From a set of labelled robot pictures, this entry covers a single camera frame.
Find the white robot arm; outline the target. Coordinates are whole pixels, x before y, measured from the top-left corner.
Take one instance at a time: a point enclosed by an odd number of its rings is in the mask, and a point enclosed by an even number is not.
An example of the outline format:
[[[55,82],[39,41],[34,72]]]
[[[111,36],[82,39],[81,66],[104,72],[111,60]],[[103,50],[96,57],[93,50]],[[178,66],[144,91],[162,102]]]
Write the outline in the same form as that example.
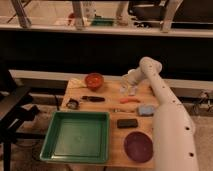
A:
[[[194,134],[196,126],[181,101],[161,78],[162,64],[143,57],[139,67],[122,78],[134,87],[147,79],[159,106],[153,115],[154,171],[199,171]]]

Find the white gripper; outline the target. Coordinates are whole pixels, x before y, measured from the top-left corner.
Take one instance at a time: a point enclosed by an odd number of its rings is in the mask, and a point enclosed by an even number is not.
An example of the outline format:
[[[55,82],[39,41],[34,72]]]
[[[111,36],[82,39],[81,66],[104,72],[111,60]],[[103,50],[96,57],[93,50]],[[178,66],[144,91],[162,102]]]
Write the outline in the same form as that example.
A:
[[[123,85],[120,85],[120,93],[126,94],[128,92],[127,86],[131,86],[130,90],[129,90],[129,95],[135,96],[138,91],[137,85],[139,84],[139,82],[140,82],[140,78],[138,77],[138,75],[135,71],[131,71],[131,72],[123,75],[122,76]]]

